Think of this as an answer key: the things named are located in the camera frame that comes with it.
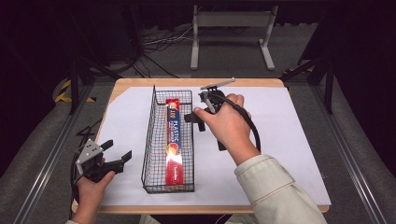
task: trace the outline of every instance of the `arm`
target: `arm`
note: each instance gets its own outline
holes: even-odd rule
[[[78,181],[78,193],[79,193],[79,204],[76,214],[73,216],[71,221],[67,224],[91,224],[96,221],[96,213],[99,209],[100,203],[105,195],[107,185],[111,182],[114,175],[113,171],[109,172],[105,177],[98,183],[94,183],[91,180],[83,176]]]
[[[242,95],[227,96],[243,106]],[[228,104],[216,115],[195,108],[194,113],[228,149],[237,168],[235,174],[260,223],[326,223],[310,196],[295,184],[279,162],[261,153],[249,139],[250,129]]]

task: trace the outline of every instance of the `gray floor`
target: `gray floor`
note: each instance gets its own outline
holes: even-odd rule
[[[190,70],[191,42],[185,40],[167,50],[148,54],[168,71],[180,77],[280,77],[288,68],[295,67],[316,25],[299,25],[274,28],[269,50],[276,66],[267,71],[257,39],[262,31],[247,29],[236,35],[225,30],[208,30],[200,36],[200,61],[197,71]],[[169,77],[154,63],[141,58],[152,77]],[[137,65],[148,71],[141,62]],[[133,69],[122,73],[136,77]],[[346,143],[365,176],[367,185],[384,218],[375,221],[370,217],[355,182],[348,171],[339,142],[323,112],[312,87],[304,82],[304,75],[286,83],[290,96],[303,125],[308,142],[324,178],[332,200],[330,211],[325,213],[329,223],[396,223],[396,181],[378,158],[375,150],[355,120],[348,103],[335,82],[333,93],[333,119],[336,120]],[[99,77],[90,93],[96,103],[85,103],[71,127],[59,160],[42,194],[36,196],[25,223],[65,223],[68,219],[70,188],[68,184],[70,162],[77,150],[80,136],[76,133],[99,120],[106,109],[114,82]],[[57,103],[26,140],[15,160],[0,181],[0,222],[12,223],[40,175],[52,148],[57,143],[64,124],[70,119],[69,103]],[[138,223],[139,216],[99,215],[97,223]]]

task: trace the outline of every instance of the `black wire mesh basket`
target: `black wire mesh basket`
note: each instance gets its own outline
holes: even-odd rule
[[[167,144],[167,99],[179,100],[179,131],[183,183],[166,184],[166,144]],[[142,169],[143,188],[147,193],[173,193],[194,191],[194,153],[192,123],[184,121],[184,115],[192,111],[191,91],[156,91],[153,88],[151,111],[148,122],[146,151]]]

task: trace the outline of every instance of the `table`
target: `table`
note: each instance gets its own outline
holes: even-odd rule
[[[203,183],[205,182],[205,179],[202,179],[202,175],[205,172],[202,169],[202,165],[200,166],[200,161],[202,161],[202,155],[200,156],[200,153],[204,153],[205,149],[202,148],[202,140],[200,141],[199,139],[204,138],[208,139],[211,135],[210,131],[206,131],[205,133],[196,133],[195,131],[197,130],[197,127],[194,127],[194,146],[195,146],[195,192],[189,192],[189,193],[170,193],[170,194],[147,194],[143,188],[142,188],[142,183],[140,181],[140,174],[141,174],[141,165],[138,164],[139,162],[143,163],[139,159],[139,151],[136,148],[141,148],[138,146],[138,143],[136,142],[133,138],[135,138],[136,134],[131,134],[127,136],[127,144],[125,146],[124,143],[120,142],[120,137],[119,135],[124,135],[124,132],[120,132],[120,129],[122,128],[122,125],[127,125],[130,127],[131,125],[125,124],[128,123],[129,121],[126,119],[126,116],[128,114],[133,113],[134,111],[129,111],[127,109],[124,110],[119,110],[117,109],[118,112],[114,112],[114,106],[116,106],[119,102],[122,100],[125,100],[124,98],[126,97],[125,94],[130,91],[135,91],[138,88],[141,88],[139,90],[144,90],[145,87],[152,87],[152,85],[156,86],[156,90],[160,90],[161,87],[166,87],[166,89],[176,89],[176,88],[181,88],[181,87],[197,87],[197,90],[199,90],[198,87],[207,85],[209,83],[217,83],[227,80],[226,78],[151,78],[151,79],[143,79],[143,78],[122,78],[119,79],[115,85],[114,91],[112,92],[110,98],[109,98],[109,105],[107,106],[106,110],[106,115],[104,117],[104,121],[101,124],[100,127],[100,132],[96,138],[96,141],[98,144],[101,144],[101,142],[104,142],[108,140],[110,137],[111,139],[113,138],[119,138],[119,139],[114,139],[114,149],[107,150],[105,152],[105,157],[108,161],[114,161],[118,160],[120,154],[127,152],[127,150],[133,151],[133,158],[128,161],[125,164],[124,168],[124,173],[118,174],[116,178],[113,180],[112,184],[108,186],[106,195],[103,201],[103,204],[100,208],[100,212],[102,213],[111,213],[111,214],[237,214],[237,213],[252,213],[252,207],[249,205],[248,200],[246,199],[245,194],[240,186],[237,184],[236,178],[233,175],[233,169],[235,167],[231,157],[227,158],[227,155],[229,154],[227,152],[219,152],[217,150],[217,142],[215,141],[213,135],[213,141],[212,140],[207,140],[207,143],[205,143],[205,146],[207,146],[209,153],[211,153],[212,157],[217,157],[217,160],[221,158],[224,161],[230,161],[233,165],[233,167],[228,167],[227,173],[228,175],[221,175],[221,176],[216,176],[216,179],[222,179],[222,178],[228,178],[226,179],[227,181],[227,187],[223,190],[220,190],[217,192],[218,198],[210,201],[210,196],[206,195],[207,194],[207,189],[212,188],[213,186],[215,187],[218,183],[213,182],[213,186],[211,184]],[[287,92],[286,88],[283,87],[283,83],[279,79],[247,79],[247,78],[238,78],[234,83],[230,84],[229,87],[221,87],[221,89],[224,91],[225,94],[230,93],[229,91],[234,90],[237,88],[238,90],[243,90],[246,88],[252,88],[254,91],[257,90],[266,90],[266,91],[283,91],[286,94],[286,98],[289,98],[289,93]],[[142,106],[140,103],[136,104],[138,102],[137,97],[142,97],[142,95],[136,96],[136,98],[131,98],[130,96],[127,97],[128,102],[131,102],[132,105],[139,105]],[[302,131],[301,124],[297,119],[297,115],[295,114],[294,108],[290,110],[290,113],[288,111],[283,111],[281,113],[287,113],[287,114],[292,114],[293,117],[297,120],[298,125],[291,125],[293,127],[297,127],[298,132],[303,133],[302,138],[299,139],[299,141],[303,140],[302,145],[304,145],[305,149],[309,153],[307,153],[308,160],[314,163],[314,167],[316,167],[315,174],[308,174],[309,177],[307,178],[308,180],[315,179],[316,181],[319,182],[319,189],[324,189],[322,191],[322,195],[319,196],[321,198],[322,196],[324,197],[324,201],[322,201],[318,207],[322,212],[326,212],[329,209],[330,199],[328,198],[327,191],[325,190],[323,181],[321,179],[320,173],[318,172],[318,167],[316,166],[315,159],[312,156],[312,151],[309,148],[309,145],[306,142],[306,138],[304,137],[304,132]],[[252,114],[253,121],[258,121],[259,116],[256,116],[256,114]],[[113,127],[109,128],[108,125],[111,126],[111,123],[109,120],[114,120],[120,119],[120,126],[117,124],[113,124]],[[274,132],[275,134],[279,133],[277,130],[271,130],[271,132]],[[267,145],[271,143],[269,141],[265,141],[266,135],[268,132],[263,133],[261,135],[262,142],[266,143],[262,145],[262,150],[266,151]],[[219,164],[205,164],[205,166],[213,166],[216,167],[219,166]],[[216,175],[216,170],[212,170],[213,175]],[[291,173],[295,173],[297,169],[292,169]],[[228,199],[225,199],[227,197],[221,196],[220,194],[227,194],[228,191],[233,192],[235,190],[237,193],[231,197],[231,204],[230,202],[227,202]]]

